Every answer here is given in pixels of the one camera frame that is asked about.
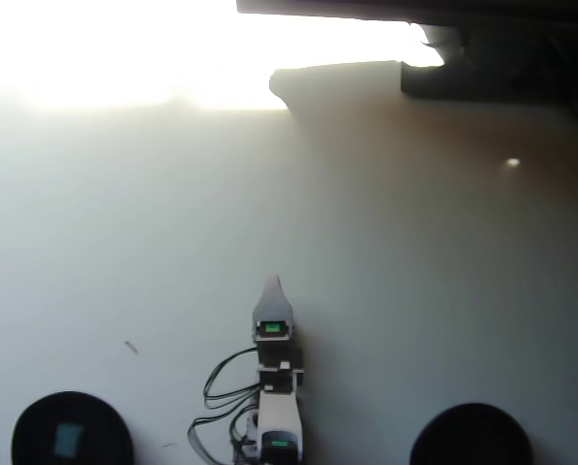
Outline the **gripper motor with green label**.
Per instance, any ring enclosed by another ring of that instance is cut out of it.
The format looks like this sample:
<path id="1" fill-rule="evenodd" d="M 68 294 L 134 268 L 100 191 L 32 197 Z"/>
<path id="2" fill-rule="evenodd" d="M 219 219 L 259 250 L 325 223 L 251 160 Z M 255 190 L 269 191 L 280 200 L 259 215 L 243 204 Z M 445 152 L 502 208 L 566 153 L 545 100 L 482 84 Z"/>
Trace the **gripper motor with green label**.
<path id="1" fill-rule="evenodd" d="M 268 277 L 253 311 L 253 341 L 288 343 L 295 339 L 293 309 L 284 294 L 280 277 Z"/>

